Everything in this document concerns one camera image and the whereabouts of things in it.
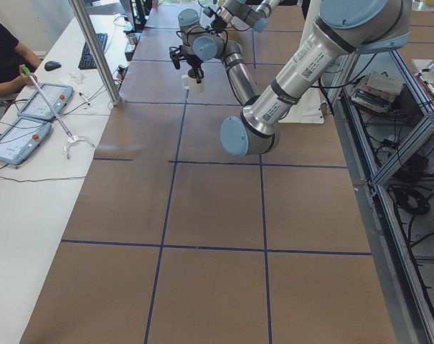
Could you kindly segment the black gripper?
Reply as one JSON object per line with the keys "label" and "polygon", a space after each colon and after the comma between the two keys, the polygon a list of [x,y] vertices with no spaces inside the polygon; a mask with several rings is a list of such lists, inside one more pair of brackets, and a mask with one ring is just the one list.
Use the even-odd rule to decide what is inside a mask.
{"label": "black gripper", "polygon": [[182,54],[184,55],[188,65],[190,65],[193,69],[195,69],[195,71],[193,70],[189,71],[189,76],[194,77],[195,74],[196,83],[201,83],[202,82],[202,71],[200,70],[202,66],[201,59],[198,58],[198,56],[194,53],[194,50],[192,49],[191,46],[185,44],[182,45]]}

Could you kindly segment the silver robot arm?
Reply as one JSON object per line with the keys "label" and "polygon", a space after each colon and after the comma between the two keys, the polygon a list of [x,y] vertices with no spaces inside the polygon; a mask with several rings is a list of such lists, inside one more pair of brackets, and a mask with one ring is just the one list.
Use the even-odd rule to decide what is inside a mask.
{"label": "silver robot arm", "polygon": [[277,146],[278,121],[340,56],[399,49],[407,43],[410,1],[322,1],[312,33],[273,81],[246,100],[220,128],[232,156],[264,154]]}
{"label": "silver robot arm", "polygon": [[181,10],[177,16],[179,29],[176,31],[177,36],[181,38],[181,44],[169,48],[169,57],[176,70],[181,68],[182,61],[190,66],[188,72],[182,76],[182,87],[190,93],[202,93],[204,90],[202,63],[218,59],[223,64],[236,100],[241,105],[246,105],[249,100],[256,98],[260,91],[242,58],[242,47],[229,39],[226,28],[234,18],[237,18],[250,29],[262,32],[279,3],[279,1],[261,1],[258,7],[253,9],[246,1],[225,1],[216,10],[205,7],[204,14],[212,18],[211,24],[207,27],[200,24],[197,10],[191,8]]}

